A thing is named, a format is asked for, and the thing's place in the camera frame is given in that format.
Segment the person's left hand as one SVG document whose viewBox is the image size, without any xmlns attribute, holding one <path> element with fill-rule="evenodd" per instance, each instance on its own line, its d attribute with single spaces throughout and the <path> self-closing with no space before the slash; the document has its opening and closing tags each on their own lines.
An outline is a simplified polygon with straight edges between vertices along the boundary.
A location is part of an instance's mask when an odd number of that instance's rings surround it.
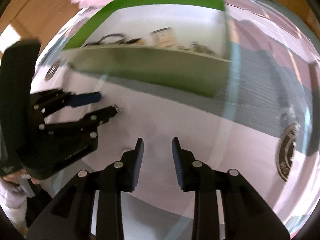
<svg viewBox="0 0 320 240">
<path fill-rule="evenodd" d="M 10 182 L 10 183 L 14 183 L 14 184 L 19 184 L 19 179 L 22 178 L 23 175 L 27 175 L 29 176 L 29 174 L 26 172 L 25 169 L 22 169 L 20 171 L 17 171 L 15 173 L 11 173 L 7 176 L 4 176 L 3 179 L 7 182 Z M 31 176 L 29 176 L 29 179 L 31 180 L 31 182 L 35 185 L 40 185 L 41 181 L 40 180 L 37 180 Z"/>
</svg>

